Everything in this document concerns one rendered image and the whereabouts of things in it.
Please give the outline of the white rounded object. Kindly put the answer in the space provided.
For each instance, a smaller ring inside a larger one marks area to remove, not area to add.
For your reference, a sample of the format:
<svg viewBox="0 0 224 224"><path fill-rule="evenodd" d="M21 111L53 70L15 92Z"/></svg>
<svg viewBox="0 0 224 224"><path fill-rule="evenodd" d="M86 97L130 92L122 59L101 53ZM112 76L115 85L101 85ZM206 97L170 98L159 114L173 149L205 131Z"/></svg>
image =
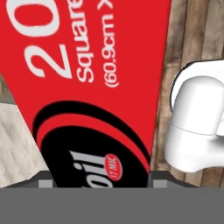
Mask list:
<svg viewBox="0 0 224 224"><path fill-rule="evenodd" d="M164 158L182 172L224 167L224 59L193 61L170 90Z"/></svg>

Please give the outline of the red aluminum foil box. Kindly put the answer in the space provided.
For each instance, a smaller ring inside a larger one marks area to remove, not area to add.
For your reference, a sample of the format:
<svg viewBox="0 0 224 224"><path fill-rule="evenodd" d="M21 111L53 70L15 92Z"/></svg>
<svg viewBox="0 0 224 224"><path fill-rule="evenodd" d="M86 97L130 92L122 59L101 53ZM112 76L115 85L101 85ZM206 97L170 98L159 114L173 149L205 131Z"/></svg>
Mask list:
<svg viewBox="0 0 224 224"><path fill-rule="evenodd" d="M147 186L171 1L0 0L0 73L57 186Z"/></svg>

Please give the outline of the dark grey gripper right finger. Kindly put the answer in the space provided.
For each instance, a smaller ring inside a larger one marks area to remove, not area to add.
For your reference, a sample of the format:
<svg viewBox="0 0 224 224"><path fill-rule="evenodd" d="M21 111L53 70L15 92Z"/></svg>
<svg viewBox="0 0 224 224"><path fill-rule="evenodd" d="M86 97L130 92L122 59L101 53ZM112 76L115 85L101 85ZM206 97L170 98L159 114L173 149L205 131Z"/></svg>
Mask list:
<svg viewBox="0 0 224 224"><path fill-rule="evenodd" d="M151 171L149 176L148 187L151 188L195 188L184 181L174 178L168 171Z"/></svg>

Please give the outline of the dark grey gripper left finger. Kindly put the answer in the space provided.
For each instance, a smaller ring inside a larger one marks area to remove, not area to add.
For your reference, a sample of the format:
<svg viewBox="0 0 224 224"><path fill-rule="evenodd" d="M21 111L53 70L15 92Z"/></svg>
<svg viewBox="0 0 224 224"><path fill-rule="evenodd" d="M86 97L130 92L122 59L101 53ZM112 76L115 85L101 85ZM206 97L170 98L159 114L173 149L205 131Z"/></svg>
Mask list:
<svg viewBox="0 0 224 224"><path fill-rule="evenodd" d="M55 188L57 185L49 171L39 171L30 179L10 185L10 187Z"/></svg>

